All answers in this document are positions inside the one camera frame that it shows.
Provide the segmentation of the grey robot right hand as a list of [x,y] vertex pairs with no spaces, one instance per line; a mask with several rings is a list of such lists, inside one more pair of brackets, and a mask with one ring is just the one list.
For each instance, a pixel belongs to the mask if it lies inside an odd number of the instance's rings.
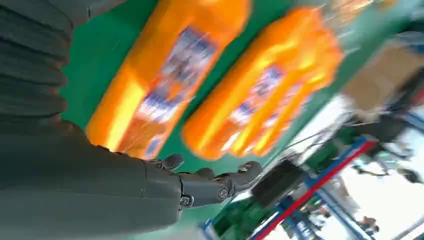
[[219,204],[261,173],[256,161],[213,176],[173,173],[92,145],[59,120],[0,122],[0,237],[100,240],[176,224],[188,208]]

